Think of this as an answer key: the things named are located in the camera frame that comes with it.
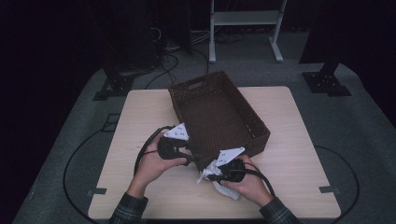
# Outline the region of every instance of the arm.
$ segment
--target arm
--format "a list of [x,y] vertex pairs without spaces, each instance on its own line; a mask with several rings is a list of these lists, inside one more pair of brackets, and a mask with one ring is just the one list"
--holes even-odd
[[[245,163],[245,168],[255,170],[250,164],[256,165],[248,156],[240,156],[238,159]],[[239,192],[246,199],[257,204],[261,208],[260,213],[269,224],[301,223],[278,198],[274,198],[268,192],[262,180],[255,175],[246,174],[239,183],[222,180],[221,185]]]
[[158,155],[158,142],[163,137],[163,133],[158,134],[152,141],[146,154],[139,164],[136,175],[131,181],[129,188],[122,196],[120,203],[117,205],[112,217],[107,222],[109,224],[118,223],[136,223],[140,220],[146,205],[149,201],[144,195],[146,187],[152,181],[156,180],[160,175],[174,167],[186,163],[185,158],[177,158],[174,160],[163,160]]

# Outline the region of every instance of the white triangular tag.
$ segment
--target white triangular tag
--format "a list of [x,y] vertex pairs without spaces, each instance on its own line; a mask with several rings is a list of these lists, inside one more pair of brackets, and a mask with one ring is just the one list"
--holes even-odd
[[177,125],[175,128],[169,130],[168,132],[165,133],[165,137],[168,138],[174,138],[174,139],[180,139],[180,140],[189,140],[189,135],[187,134],[186,127],[184,126],[184,123],[181,123]]
[[216,161],[216,166],[227,164],[228,162],[239,156],[243,151],[245,151],[244,147],[221,150],[218,160]]

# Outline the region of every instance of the basket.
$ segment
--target basket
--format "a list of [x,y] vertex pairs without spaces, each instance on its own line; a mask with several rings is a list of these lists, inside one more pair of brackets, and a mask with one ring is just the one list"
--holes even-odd
[[176,84],[169,92],[189,143],[198,146],[192,151],[202,157],[195,162],[198,171],[220,150],[244,147],[249,157],[264,151],[270,131],[223,71]]

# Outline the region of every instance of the basket handle hole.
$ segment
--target basket handle hole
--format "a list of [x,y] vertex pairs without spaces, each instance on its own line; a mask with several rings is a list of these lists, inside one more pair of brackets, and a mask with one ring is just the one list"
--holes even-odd
[[205,85],[205,82],[204,82],[204,81],[200,81],[200,82],[191,84],[191,85],[189,86],[189,90],[190,90],[190,91],[191,91],[191,90],[195,90],[195,89],[198,89],[198,88],[203,87],[204,85]]

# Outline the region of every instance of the gray floor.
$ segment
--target gray floor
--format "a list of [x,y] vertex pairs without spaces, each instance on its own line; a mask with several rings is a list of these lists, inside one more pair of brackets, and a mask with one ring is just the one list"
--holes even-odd
[[[281,33],[278,45],[285,59],[283,63],[275,61],[268,44],[269,34],[246,35],[243,41],[232,45],[217,45],[217,62],[209,65],[209,72],[224,70],[239,87],[289,87],[314,145],[340,154],[359,179],[360,197],[340,223],[395,223],[396,131],[363,88],[359,77],[343,65],[335,74],[352,96],[329,97],[310,92],[302,72],[318,71],[322,64],[298,64],[307,35]],[[207,44],[195,48],[208,56]],[[177,82],[205,73],[206,63],[201,54],[173,55],[178,57],[178,66],[172,71]],[[164,58],[165,67],[173,64],[173,58]],[[133,89],[144,89],[161,72],[158,68],[138,77]],[[92,100],[105,79],[103,70],[97,71],[79,96],[14,223],[89,223],[66,200],[63,175],[75,149],[102,128],[108,114],[122,110],[125,97]],[[163,76],[149,89],[165,89],[170,84],[170,78]],[[72,201],[84,213],[92,199],[87,193],[96,187],[112,134],[95,135],[70,162],[66,187]],[[318,148],[318,156],[331,185],[340,190],[336,198],[342,211],[346,211],[357,192],[352,173],[333,153]],[[330,220],[305,222],[330,223]]]

